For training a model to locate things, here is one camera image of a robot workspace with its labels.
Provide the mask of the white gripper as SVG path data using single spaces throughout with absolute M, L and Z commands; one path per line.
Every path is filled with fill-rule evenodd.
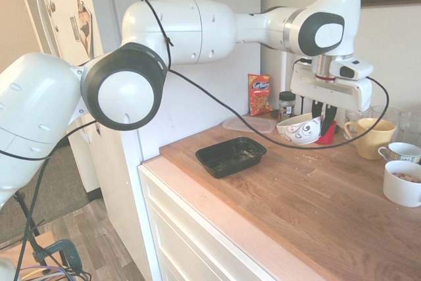
M 372 83 L 368 78 L 347 80 L 338 77 L 327 82 L 318 79 L 309 65 L 299 63 L 293 70 L 291 90 L 312 99 L 313 118 L 320 117 L 324 104 L 327 104 L 320 130 L 320 135 L 325 136 L 335 119 L 337 108 L 349 111 L 365 111 L 369 108 Z

